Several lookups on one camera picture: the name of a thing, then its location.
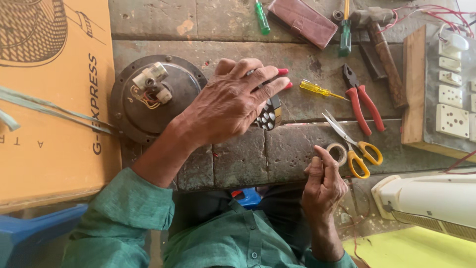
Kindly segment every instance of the pliers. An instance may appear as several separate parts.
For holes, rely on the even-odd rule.
[[[357,122],[362,128],[362,131],[365,135],[370,136],[372,131],[365,122],[364,116],[362,114],[362,110],[360,110],[360,103],[359,98],[365,104],[365,106],[369,109],[372,117],[374,118],[375,125],[377,125],[378,131],[384,131],[384,123],[382,118],[380,117],[380,113],[375,107],[375,104],[372,102],[370,97],[365,93],[365,86],[360,85],[359,81],[357,80],[357,76],[354,71],[347,65],[342,65],[342,76],[344,81],[346,82],[347,88],[349,90],[346,91],[346,94],[349,96],[350,101],[352,102],[352,109],[354,110],[354,114],[356,115]]]

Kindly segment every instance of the insulating tape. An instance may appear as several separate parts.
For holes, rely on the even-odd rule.
[[[330,149],[332,148],[335,148],[339,152],[339,160],[337,161],[339,163],[339,166],[342,166],[343,164],[345,164],[347,162],[346,148],[340,143],[333,143],[333,144],[329,144],[326,150],[330,152]]]

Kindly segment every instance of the orange cardboard box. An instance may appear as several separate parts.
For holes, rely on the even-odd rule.
[[[0,85],[108,122],[113,83],[107,0],[0,1]],[[0,122],[0,214],[91,195],[121,170],[117,137],[3,100],[0,109],[21,125]]]

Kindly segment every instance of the hammer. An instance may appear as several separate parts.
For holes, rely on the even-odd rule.
[[[393,19],[393,11],[381,7],[371,7],[366,10],[354,11],[349,19],[352,21],[352,26],[355,29],[367,29],[370,40],[375,45],[375,50],[387,73],[393,106],[396,109],[407,107],[407,93],[403,87],[400,75],[398,75],[385,36],[380,32],[380,26],[388,25]]]

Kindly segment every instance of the hammer head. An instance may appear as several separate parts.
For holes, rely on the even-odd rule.
[[[352,27],[355,29],[363,29],[370,22],[378,22],[381,27],[387,26],[393,18],[391,9],[383,9],[381,7],[371,7],[366,10],[356,10],[350,16]]]

